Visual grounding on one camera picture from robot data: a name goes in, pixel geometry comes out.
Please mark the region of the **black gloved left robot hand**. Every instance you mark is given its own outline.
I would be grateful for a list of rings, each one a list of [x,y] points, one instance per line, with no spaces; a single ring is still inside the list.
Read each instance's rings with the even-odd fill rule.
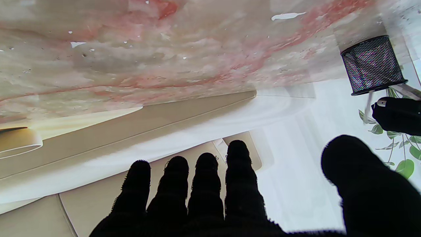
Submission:
[[[371,108],[383,130],[421,136],[421,101],[383,97]]]

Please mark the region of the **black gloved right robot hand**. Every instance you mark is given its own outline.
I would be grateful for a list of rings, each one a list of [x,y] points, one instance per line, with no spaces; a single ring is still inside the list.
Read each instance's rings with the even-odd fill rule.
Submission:
[[[151,168],[135,161],[110,214],[91,237],[419,237],[420,193],[401,174],[388,168],[360,139],[341,135],[321,156],[321,168],[342,199],[346,232],[286,232],[271,222],[258,190],[250,153],[243,141],[227,150],[226,197],[220,198],[218,163],[203,153],[188,194],[188,163],[173,157],[164,169],[157,193],[147,204]]]

